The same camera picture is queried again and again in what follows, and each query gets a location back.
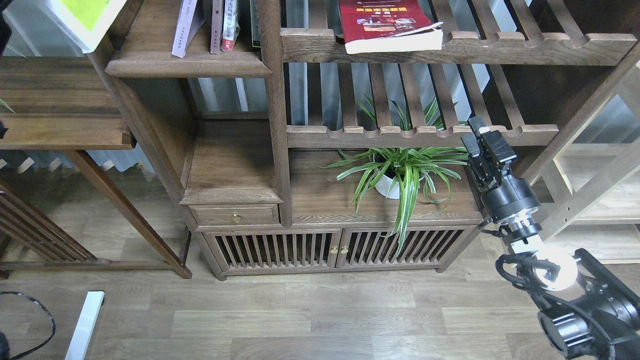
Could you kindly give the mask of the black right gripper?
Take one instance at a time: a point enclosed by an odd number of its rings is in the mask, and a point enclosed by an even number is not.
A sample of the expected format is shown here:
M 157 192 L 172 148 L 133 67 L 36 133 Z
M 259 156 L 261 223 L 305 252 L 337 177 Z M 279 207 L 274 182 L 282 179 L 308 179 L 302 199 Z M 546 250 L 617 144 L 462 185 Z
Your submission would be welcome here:
M 481 192 L 496 189 L 513 175 L 511 163 L 517 155 L 500 132 L 491 132 L 482 116 L 470 117 L 468 125 L 473 133 L 462 135 L 461 140 L 478 189 Z

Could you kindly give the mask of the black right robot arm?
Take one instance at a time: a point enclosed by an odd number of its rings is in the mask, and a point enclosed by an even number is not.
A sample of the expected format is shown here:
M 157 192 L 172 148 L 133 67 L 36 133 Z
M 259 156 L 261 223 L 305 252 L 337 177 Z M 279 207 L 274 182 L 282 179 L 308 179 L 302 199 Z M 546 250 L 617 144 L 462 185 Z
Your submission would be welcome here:
M 637 360 L 637 294 L 589 251 L 569 254 L 543 243 L 542 226 L 533 219 L 540 202 L 530 185 L 512 173 L 516 153 L 482 117 L 471 117 L 468 124 L 471 134 L 462 143 L 487 221 L 498 226 L 492 235 L 510 247 L 496 260 L 498 273 L 529 294 L 542 330 L 565 359 Z

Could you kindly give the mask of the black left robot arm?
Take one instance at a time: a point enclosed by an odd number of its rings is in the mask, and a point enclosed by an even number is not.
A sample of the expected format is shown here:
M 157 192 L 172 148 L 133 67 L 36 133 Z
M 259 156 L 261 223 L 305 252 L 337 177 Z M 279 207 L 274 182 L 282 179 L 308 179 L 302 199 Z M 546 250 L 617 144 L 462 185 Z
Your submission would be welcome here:
M 2 59 L 3 53 L 9 45 L 9 39 L 12 36 L 12 29 L 3 15 L 3 12 L 7 9 L 7 7 L 11 5 L 12 2 L 13 0 L 0 1 L 0 59 Z M 1 100 L 0 102 L 3 106 L 7 107 L 9 110 L 12 110 L 4 100 Z M 0 139 L 3 139 L 6 132 L 7 128 L 4 126 L 2 121 L 0 121 Z

